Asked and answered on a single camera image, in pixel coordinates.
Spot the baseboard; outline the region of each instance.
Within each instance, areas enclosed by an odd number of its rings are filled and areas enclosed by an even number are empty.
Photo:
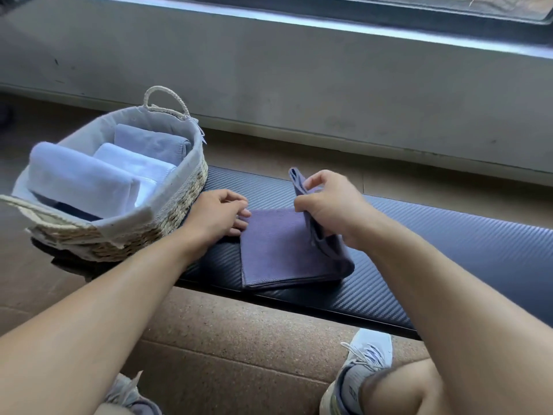
[[[98,111],[114,111],[131,106],[130,104],[105,99],[68,95],[66,93],[37,90],[2,83],[0,83],[0,92]],[[209,117],[194,113],[192,115],[200,121],[200,125],[204,128],[219,129],[221,131],[235,132],[260,138],[326,148],[345,153],[410,161],[434,167],[443,167],[445,169],[553,186],[553,173],[533,169],[511,167],[486,161],[463,159],[436,153],[383,146],[381,144],[364,143],[343,138],[330,137],[328,135],[294,131],[292,129],[285,128],[268,127],[265,125]]]

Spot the wall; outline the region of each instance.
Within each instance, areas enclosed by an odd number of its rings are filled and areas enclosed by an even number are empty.
[[[0,35],[4,90],[107,109],[162,84],[207,126],[553,184],[549,59],[115,0],[36,0]]]

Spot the carbon fiber textured surface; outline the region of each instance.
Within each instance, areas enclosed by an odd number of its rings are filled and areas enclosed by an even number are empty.
[[[289,181],[210,167],[206,189],[216,188],[245,195],[250,209],[291,207],[295,197]],[[467,271],[553,325],[552,230],[385,198],[367,199]],[[195,268],[183,274],[180,285],[198,284],[204,291],[245,301],[416,337],[374,264],[362,252],[350,253],[356,270],[341,283],[249,293],[240,291],[239,243],[222,241],[201,260],[199,272]]]

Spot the person's left hand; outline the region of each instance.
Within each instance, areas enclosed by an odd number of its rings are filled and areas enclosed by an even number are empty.
[[[223,236],[239,236],[248,223],[238,217],[252,215],[246,207],[248,200],[228,189],[206,191],[199,195],[190,208],[183,226],[175,231],[176,236],[192,239],[199,253],[217,243]]]

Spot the basket handle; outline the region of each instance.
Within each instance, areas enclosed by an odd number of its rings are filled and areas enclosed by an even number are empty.
[[[177,111],[174,111],[172,109],[167,109],[167,108],[162,108],[162,107],[159,107],[159,106],[156,106],[155,104],[148,104],[148,101],[150,99],[150,95],[153,93],[153,92],[156,92],[156,91],[161,91],[161,92],[165,92],[165,93],[169,93],[172,97],[174,97],[176,99],[176,101],[181,105],[181,108],[183,108],[183,112],[177,112]],[[173,90],[167,88],[167,87],[163,87],[163,86],[153,86],[153,87],[150,87],[148,90],[146,90],[146,92],[144,93],[144,103],[143,103],[143,106],[149,110],[150,112],[164,112],[164,113],[169,113],[170,115],[173,115],[181,120],[185,120],[187,118],[190,118],[190,112],[188,111],[188,108],[186,107],[186,105],[184,104],[183,100],[180,98],[179,95],[177,95]]]
[[[46,207],[42,207],[39,205],[35,205],[31,202],[27,202],[25,200],[22,200],[20,198],[16,198],[14,196],[9,195],[0,195],[0,201],[5,202],[8,205],[11,205],[13,207],[18,208],[20,211],[25,211],[25,215],[31,219],[33,222],[38,224],[44,224],[44,220],[38,216],[38,214],[42,214],[48,217],[53,218],[54,220],[57,220],[61,223],[65,223],[67,225],[71,225],[73,227],[78,227],[80,229],[87,229],[90,227],[89,224],[83,224],[76,221],[69,220],[68,218],[62,216],[61,214],[51,211],[50,209]]]

